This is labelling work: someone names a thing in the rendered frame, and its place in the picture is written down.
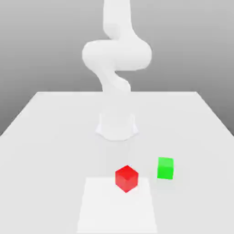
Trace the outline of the small red cube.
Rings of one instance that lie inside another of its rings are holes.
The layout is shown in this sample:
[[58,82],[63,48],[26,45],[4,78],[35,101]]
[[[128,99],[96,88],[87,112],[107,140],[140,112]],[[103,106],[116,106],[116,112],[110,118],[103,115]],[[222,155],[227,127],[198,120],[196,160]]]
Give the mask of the small red cube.
[[139,173],[129,165],[115,172],[115,184],[125,193],[138,186]]

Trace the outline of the small green cube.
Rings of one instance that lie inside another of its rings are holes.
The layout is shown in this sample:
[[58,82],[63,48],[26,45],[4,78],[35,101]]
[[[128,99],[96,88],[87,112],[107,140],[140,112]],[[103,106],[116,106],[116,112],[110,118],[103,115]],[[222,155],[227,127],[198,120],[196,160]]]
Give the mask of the small green cube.
[[174,159],[166,158],[166,157],[159,157],[158,168],[157,168],[157,178],[172,180],[173,174],[174,174]]

